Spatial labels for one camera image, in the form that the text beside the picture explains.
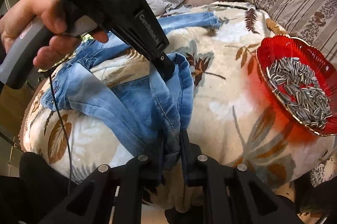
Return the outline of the person's left hand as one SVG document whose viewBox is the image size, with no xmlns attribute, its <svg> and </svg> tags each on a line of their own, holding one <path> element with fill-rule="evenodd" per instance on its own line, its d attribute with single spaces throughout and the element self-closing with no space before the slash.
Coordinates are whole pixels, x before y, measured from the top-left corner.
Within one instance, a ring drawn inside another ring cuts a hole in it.
<svg viewBox="0 0 337 224">
<path fill-rule="evenodd" d="M 20 0 L 1 18 L 1 43 L 5 51 L 9 51 L 36 16 L 54 33 L 49 44 L 40 48 L 33 60 L 35 67 L 48 70 L 80 45 L 80 39 L 64 34 L 67 25 L 60 0 Z"/>
</svg>

